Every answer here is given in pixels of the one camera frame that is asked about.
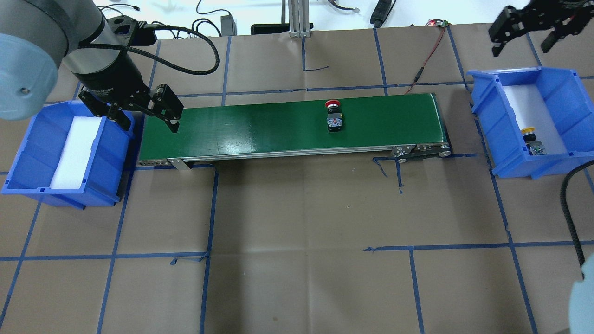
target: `blue plastic bin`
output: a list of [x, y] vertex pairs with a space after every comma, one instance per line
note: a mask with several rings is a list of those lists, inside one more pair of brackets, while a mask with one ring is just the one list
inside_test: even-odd
[[[495, 164], [493, 174], [502, 178], [564, 174], [594, 159], [594, 105], [575, 70], [563, 68], [519, 68], [514, 70], [468, 71], [474, 76], [472, 112], [480, 120]], [[554, 123], [553, 131], [563, 142], [564, 152], [530, 155], [516, 113], [504, 86], [534, 85], [544, 105], [538, 109]], [[536, 139], [547, 145], [546, 138]]]
[[91, 146], [89, 163], [78, 189], [51, 189], [62, 150], [75, 116], [93, 116], [80, 101], [44, 107], [35, 115], [8, 173], [2, 194], [21, 194], [52, 206], [113, 206], [122, 177], [134, 119], [128, 131], [103, 117]]

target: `red button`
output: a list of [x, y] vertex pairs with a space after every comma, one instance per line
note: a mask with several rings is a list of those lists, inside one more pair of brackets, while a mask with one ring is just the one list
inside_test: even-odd
[[338, 105], [338, 106], [340, 106], [340, 102], [338, 100], [328, 100], [328, 101], [326, 101], [326, 108], [328, 108], [329, 105]]

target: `electrical cable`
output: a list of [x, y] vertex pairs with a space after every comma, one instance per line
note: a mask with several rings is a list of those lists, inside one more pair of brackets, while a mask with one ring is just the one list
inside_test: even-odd
[[196, 5], [196, 13], [200, 14], [200, 15], [208, 15], [208, 14], [212, 14], [214, 12], [218, 12], [218, 11], [223, 11], [223, 12], [227, 12], [228, 15], [231, 15], [231, 12], [228, 10], [223, 10], [223, 9], [219, 9], [219, 10], [214, 10], [214, 11], [209, 11], [209, 12], [199, 12], [198, 11], [198, 7], [200, 6], [200, 2], [202, 2], [202, 0], [198, 1], [198, 4]]
[[423, 70], [425, 69], [425, 66], [427, 65], [427, 62], [429, 61], [429, 59], [431, 58], [431, 56], [433, 56], [433, 53], [435, 52], [435, 50], [437, 49], [437, 47], [440, 45], [441, 43], [441, 39], [444, 37], [444, 33], [446, 32], [446, 28], [443, 27], [441, 28], [441, 33], [439, 35], [439, 37], [437, 38], [437, 41], [435, 42], [435, 45], [433, 46], [433, 49], [431, 49], [431, 52], [429, 53], [429, 56], [427, 56], [427, 59], [425, 59], [425, 61], [423, 62], [423, 66], [421, 66], [421, 68], [419, 69], [419, 71], [416, 73], [415, 79], [412, 81], [412, 84], [410, 85], [410, 88], [408, 88], [408, 90], [406, 91], [405, 95], [410, 93], [410, 91], [412, 90], [412, 88], [416, 85], [416, 82], [419, 81], [419, 79], [421, 78], [421, 74], [423, 74]]
[[140, 11], [140, 7], [128, 5], [128, 4], [111, 4], [111, 5], [107, 5], [107, 6], [98, 6], [97, 8], [99, 8], [99, 9], [112, 8], [113, 6], [125, 6], [125, 7], [133, 8], [135, 11]]
[[328, 2], [330, 4], [332, 4], [332, 6], [334, 6], [335, 8], [338, 8], [338, 9], [343, 10], [343, 11], [359, 12], [359, 8], [352, 8], [352, 7], [343, 7], [343, 6], [340, 6], [339, 4], [336, 3], [336, 0], [328, 0]]
[[567, 206], [567, 186], [569, 185], [569, 180], [578, 173], [586, 169], [589, 166], [594, 165], [594, 160], [590, 162], [586, 162], [576, 168], [574, 168], [571, 172], [569, 172], [565, 178], [563, 179], [563, 183], [561, 184], [561, 210], [563, 210], [563, 215], [565, 216], [565, 220], [567, 221], [567, 228], [569, 228], [569, 234], [571, 235], [571, 240], [573, 242], [573, 247], [576, 249], [577, 260], [580, 263], [580, 267], [586, 261], [584, 256], [584, 251], [582, 250], [582, 243], [580, 242], [580, 238], [577, 236], [577, 231], [575, 225], [573, 225], [573, 219], [571, 218], [571, 213], [569, 212], [569, 207]]
[[209, 25], [213, 26], [213, 27], [214, 27], [214, 28], [217, 30], [217, 33], [219, 34], [219, 37], [220, 37], [220, 36], [223, 36], [223, 35], [221, 34], [221, 31], [219, 30], [219, 28], [216, 26], [216, 24], [214, 24], [214, 23], [213, 23], [211, 20], [209, 20], [208, 18], [199, 18], [199, 19], [197, 19], [197, 20], [194, 20], [194, 22], [192, 22], [192, 30], [198, 31], [198, 26], [200, 26], [200, 24], [203, 24], [203, 23], [206, 23], [206, 24], [209, 24]]
[[[160, 24], [160, 25], [162, 25], [162, 26], [165, 26], [165, 23], [162, 23], [162, 22], [159, 22], [159, 21], [153, 21], [153, 22], [151, 22], [150, 24]], [[175, 39], [176, 35], [175, 35], [175, 33], [173, 32], [173, 29], [170, 29], [169, 31], [171, 31], [171, 34], [173, 35], [173, 38]]]
[[119, 11], [119, 10], [117, 10], [117, 9], [115, 9], [115, 8], [112, 8], [112, 7], [103, 7], [103, 8], [101, 8], [101, 7], [97, 7], [97, 8], [99, 8], [99, 10], [101, 10], [101, 12], [103, 12], [103, 10], [104, 10], [104, 9], [109, 9], [109, 10], [112, 10], [112, 11], [116, 11], [116, 12], [118, 12], [118, 13], [119, 13], [119, 15], [123, 15], [123, 14], [124, 14], [124, 13], [122, 13], [121, 11]]
[[84, 45], [84, 46], [80, 46], [80, 49], [107, 49], [107, 50], [119, 50], [119, 51], [126, 51], [126, 52], [132, 52], [132, 53], [137, 53], [139, 55], [151, 58], [157, 62], [160, 62], [161, 64], [167, 66], [167, 67], [171, 67], [174, 70], [183, 72], [183, 73], [187, 73], [187, 74], [192, 74], [192, 75], [206, 75], [206, 74], [211, 74], [213, 72], [215, 72], [217, 70], [217, 68], [219, 67], [219, 52], [217, 51], [216, 46], [214, 45], [213, 41], [211, 41], [208, 37], [206, 37], [205, 35], [185, 28], [185, 27], [175, 27], [175, 26], [159, 26], [159, 27], [153, 27], [151, 28], [152, 30], [179, 30], [179, 31], [185, 31], [187, 33], [190, 34], [194, 34], [196, 36], [198, 36], [199, 38], [203, 39], [204, 41], [206, 41], [208, 43], [208, 45], [210, 45], [210, 47], [212, 48], [213, 52], [214, 52], [214, 66], [213, 68], [209, 69], [209, 70], [205, 70], [205, 71], [194, 71], [194, 70], [190, 70], [187, 69], [185, 67], [181, 67], [179, 65], [175, 65], [161, 57], [158, 57], [156, 55], [153, 55], [152, 53], [146, 52], [144, 50], [141, 49], [136, 49], [136, 48], [132, 48], [130, 46], [123, 46], [123, 45], [111, 45], [111, 44], [89, 44], [89, 45]]
[[386, 20], [388, 20], [388, 16], [390, 16], [390, 13], [392, 12], [392, 8], [394, 8], [394, 5], [396, 5], [396, 0], [392, 2], [392, 6], [390, 6], [390, 9], [388, 10], [388, 14], [386, 14]]

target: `red wire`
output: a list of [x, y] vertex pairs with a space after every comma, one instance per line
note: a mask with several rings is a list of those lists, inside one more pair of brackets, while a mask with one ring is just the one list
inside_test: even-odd
[[[435, 50], [437, 49], [437, 47], [440, 45], [441, 43], [441, 39], [444, 37], [444, 33], [446, 32], [446, 28], [443, 27], [441, 29], [441, 33], [440, 36], [437, 38], [437, 41], [435, 42], [435, 45], [433, 46], [433, 49], [431, 49], [431, 53], [429, 53], [429, 56], [427, 57], [427, 59], [425, 59], [425, 62], [423, 62], [423, 66], [421, 67], [425, 67], [425, 65], [427, 65], [427, 62], [429, 61], [429, 59], [431, 58], [431, 56], [433, 56], [433, 53], [435, 52]], [[412, 83], [412, 85], [410, 85], [410, 88], [406, 91], [405, 94], [410, 93], [410, 91], [412, 90], [412, 88], [416, 85], [416, 81]]]

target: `green conveyor belt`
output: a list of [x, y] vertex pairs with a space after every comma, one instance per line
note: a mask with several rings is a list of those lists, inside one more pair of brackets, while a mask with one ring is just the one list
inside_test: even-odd
[[327, 131], [326, 100], [184, 110], [179, 132], [146, 119], [139, 161], [237, 159], [445, 143], [434, 94], [340, 99], [342, 131]]

